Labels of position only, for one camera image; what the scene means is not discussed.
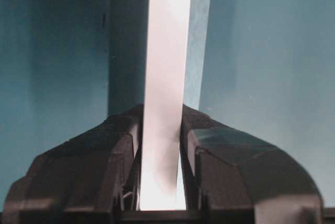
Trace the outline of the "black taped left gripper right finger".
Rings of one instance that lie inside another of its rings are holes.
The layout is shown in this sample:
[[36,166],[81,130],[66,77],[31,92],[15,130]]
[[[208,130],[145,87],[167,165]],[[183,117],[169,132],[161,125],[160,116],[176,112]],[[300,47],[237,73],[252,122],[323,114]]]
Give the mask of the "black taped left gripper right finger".
[[309,173],[277,146],[183,106],[186,207],[206,223],[322,223]]

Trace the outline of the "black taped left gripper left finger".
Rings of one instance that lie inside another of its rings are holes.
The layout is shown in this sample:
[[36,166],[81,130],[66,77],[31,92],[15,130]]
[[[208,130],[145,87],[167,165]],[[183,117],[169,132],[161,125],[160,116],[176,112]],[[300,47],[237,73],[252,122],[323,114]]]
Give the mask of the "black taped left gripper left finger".
[[3,223],[113,223],[136,210],[143,105],[37,156],[7,194]]

